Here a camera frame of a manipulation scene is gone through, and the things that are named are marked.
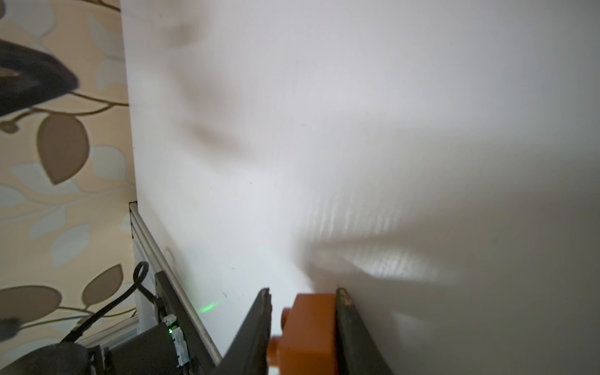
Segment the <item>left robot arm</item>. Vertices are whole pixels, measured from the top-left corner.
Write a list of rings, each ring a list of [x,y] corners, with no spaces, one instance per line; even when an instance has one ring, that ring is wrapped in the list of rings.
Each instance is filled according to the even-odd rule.
[[[76,91],[78,77],[54,56],[1,42],[1,114],[23,118],[40,112],[39,104]],[[52,112],[37,136],[42,166],[54,185],[72,178],[86,163],[89,140],[75,114]],[[201,374],[202,347],[196,343],[191,316],[164,272],[157,272],[156,292],[144,286],[151,273],[149,262],[139,262],[133,284],[117,299],[84,317],[58,344],[46,345],[8,365],[4,374]],[[81,336],[134,293],[156,309],[158,323],[115,348],[85,346]]]

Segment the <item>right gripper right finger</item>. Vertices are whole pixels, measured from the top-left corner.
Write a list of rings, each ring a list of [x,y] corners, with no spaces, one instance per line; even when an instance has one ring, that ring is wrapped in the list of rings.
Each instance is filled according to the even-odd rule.
[[[388,374],[385,362],[348,291],[336,290],[336,345],[340,374]]]

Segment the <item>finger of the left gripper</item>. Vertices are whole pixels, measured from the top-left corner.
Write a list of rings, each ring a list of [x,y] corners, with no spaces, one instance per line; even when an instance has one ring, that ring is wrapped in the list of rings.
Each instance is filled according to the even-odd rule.
[[[45,52],[1,41],[1,115],[59,98],[79,88],[77,75]]]

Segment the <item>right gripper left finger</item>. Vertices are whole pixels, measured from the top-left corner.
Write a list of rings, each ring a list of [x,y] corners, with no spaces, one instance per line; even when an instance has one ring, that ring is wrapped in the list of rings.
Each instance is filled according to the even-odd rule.
[[[266,375],[267,348],[271,338],[270,289],[261,289],[226,355],[212,372],[216,375]]]

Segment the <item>orange brown lego brick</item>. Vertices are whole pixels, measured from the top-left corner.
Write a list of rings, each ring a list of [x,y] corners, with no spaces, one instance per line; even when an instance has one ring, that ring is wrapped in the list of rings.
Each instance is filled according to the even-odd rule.
[[[281,330],[269,340],[270,367],[280,374],[338,373],[334,294],[298,294],[281,314]]]

